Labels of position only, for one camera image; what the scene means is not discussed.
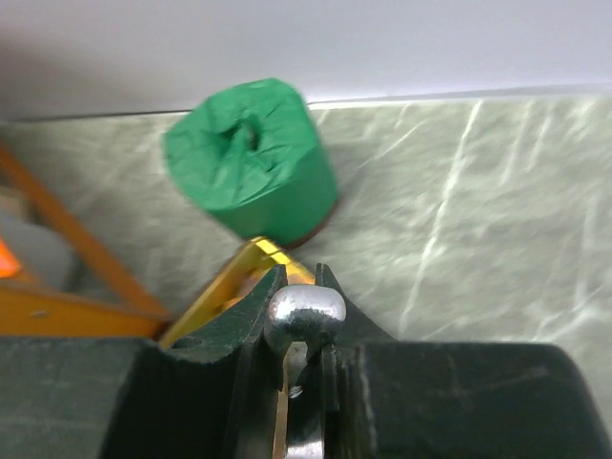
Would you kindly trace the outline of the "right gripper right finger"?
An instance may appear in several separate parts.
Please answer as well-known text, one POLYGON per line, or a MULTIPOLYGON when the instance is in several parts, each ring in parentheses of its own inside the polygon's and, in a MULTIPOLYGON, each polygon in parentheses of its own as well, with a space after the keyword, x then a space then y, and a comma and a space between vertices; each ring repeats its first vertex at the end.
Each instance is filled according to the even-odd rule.
POLYGON ((355 304, 334 348, 330 458, 599 458, 602 420, 546 343, 400 341, 355 304))

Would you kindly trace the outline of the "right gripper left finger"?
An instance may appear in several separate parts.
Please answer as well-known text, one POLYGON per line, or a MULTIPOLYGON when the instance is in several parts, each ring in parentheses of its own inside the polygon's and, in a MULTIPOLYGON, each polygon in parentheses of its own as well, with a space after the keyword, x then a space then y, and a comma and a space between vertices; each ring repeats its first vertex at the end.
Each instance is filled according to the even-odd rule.
POLYGON ((263 338, 270 269, 176 349, 146 339, 5 337, 5 458, 269 458, 277 387, 263 338))

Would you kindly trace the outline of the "metal candy scoop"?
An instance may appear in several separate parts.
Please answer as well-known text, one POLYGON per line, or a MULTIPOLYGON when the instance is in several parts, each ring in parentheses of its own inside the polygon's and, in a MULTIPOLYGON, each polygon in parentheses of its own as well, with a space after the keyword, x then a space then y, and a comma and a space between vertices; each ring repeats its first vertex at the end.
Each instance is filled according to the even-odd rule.
POLYGON ((264 338, 279 380, 274 458, 327 458, 339 412, 337 335, 346 319, 337 291, 293 284, 268 306, 264 338))

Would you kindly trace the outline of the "tin of pastel candies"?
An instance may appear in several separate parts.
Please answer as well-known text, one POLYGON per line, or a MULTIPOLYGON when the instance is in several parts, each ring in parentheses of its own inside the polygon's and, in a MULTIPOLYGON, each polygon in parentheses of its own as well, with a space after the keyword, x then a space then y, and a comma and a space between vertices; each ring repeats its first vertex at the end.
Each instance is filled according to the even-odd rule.
POLYGON ((284 265, 289 284, 314 284, 315 275, 265 237, 249 240, 208 283, 173 325, 162 335, 160 345, 171 347, 177 340, 204 326, 244 298, 275 265, 284 265))

